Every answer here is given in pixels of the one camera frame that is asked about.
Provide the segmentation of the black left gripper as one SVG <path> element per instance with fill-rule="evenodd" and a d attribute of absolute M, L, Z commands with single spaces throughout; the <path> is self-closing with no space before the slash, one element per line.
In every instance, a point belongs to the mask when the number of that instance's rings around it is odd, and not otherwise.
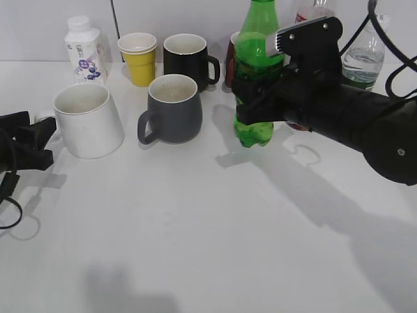
<path fill-rule="evenodd" d="M 1 171 L 40 170 L 53 164 L 46 144 L 56 131 L 54 117 L 30 123 L 28 111 L 1 116 Z"/>

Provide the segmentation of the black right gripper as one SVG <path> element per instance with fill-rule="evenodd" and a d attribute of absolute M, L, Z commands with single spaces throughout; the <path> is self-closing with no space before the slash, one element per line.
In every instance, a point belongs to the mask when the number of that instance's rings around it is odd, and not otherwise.
<path fill-rule="evenodd" d="M 237 121 L 244 125 L 290 122 L 303 127 L 344 127 L 345 103 L 341 63 L 310 70 L 296 63 L 274 77 L 246 81 L 234 78 Z"/>

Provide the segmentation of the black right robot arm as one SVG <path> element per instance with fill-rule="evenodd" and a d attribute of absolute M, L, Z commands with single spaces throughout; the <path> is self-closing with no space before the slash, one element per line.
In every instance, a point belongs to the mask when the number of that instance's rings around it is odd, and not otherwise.
<path fill-rule="evenodd" d="M 416 184 L 416 99 L 394 100 L 345 85 L 339 74 L 284 68 L 272 78 L 235 78 L 245 125 L 285 121 L 306 127 L 363 154 L 381 176 Z"/>

